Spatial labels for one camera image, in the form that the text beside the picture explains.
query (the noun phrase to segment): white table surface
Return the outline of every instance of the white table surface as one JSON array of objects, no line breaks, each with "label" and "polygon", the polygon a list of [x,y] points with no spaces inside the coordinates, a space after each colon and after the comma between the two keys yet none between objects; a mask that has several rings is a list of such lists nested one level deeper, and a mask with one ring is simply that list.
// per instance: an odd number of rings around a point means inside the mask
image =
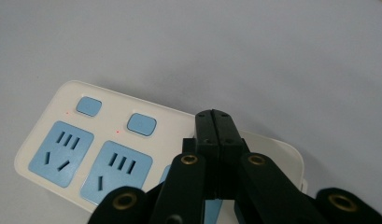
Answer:
[{"label": "white table surface", "polygon": [[13,162],[57,89],[81,80],[237,127],[304,157],[309,194],[382,214],[382,2],[0,1],[0,223],[90,214]]}]

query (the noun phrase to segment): white power strip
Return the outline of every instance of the white power strip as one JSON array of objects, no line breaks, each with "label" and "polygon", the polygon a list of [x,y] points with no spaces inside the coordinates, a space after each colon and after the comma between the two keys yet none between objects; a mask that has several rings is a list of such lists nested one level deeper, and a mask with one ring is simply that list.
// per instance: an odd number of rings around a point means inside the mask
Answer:
[{"label": "white power strip", "polygon": [[[92,212],[121,186],[148,191],[159,184],[194,115],[79,81],[65,83],[22,144],[16,171]],[[253,152],[270,157],[301,191],[304,162],[292,146],[239,131]],[[225,202],[206,223],[233,223]]]}]

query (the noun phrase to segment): power strip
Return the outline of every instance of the power strip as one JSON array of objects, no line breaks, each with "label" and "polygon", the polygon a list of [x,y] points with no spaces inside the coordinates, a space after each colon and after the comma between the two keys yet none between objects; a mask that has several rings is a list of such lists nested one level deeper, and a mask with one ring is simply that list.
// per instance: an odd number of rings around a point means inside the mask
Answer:
[{"label": "power strip", "polygon": [[[113,189],[148,191],[164,180],[194,115],[79,81],[65,83],[22,144],[16,171],[92,212]],[[304,162],[292,146],[240,131],[305,192]],[[232,223],[230,202],[209,202],[205,223]]]}]

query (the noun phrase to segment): gray surface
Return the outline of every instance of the gray surface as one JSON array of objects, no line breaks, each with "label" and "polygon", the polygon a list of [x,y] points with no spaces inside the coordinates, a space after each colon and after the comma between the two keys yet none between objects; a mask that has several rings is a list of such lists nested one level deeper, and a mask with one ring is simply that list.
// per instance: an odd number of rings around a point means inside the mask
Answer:
[{"label": "gray surface", "polygon": [[382,213],[382,3],[0,1],[0,223],[89,214],[15,173],[22,141],[78,79],[237,126],[301,152],[309,192]]}]

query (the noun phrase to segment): blue switch button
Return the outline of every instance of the blue switch button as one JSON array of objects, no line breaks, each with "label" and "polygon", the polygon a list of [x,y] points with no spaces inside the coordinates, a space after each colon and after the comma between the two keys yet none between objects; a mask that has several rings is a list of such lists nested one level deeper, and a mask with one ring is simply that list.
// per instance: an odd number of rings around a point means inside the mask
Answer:
[{"label": "blue switch button", "polygon": [[87,97],[87,96],[82,97],[82,99],[80,99],[77,105],[78,112],[85,115],[89,115],[91,117],[96,116],[98,111],[100,111],[100,108],[101,108],[100,101]]},{"label": "blue switch button", "polygon": [[151,117],[133,114],[127,123],[127,128],[135,133],[140,133],[145,136],[150,136],[156,127],[156,119]]}]

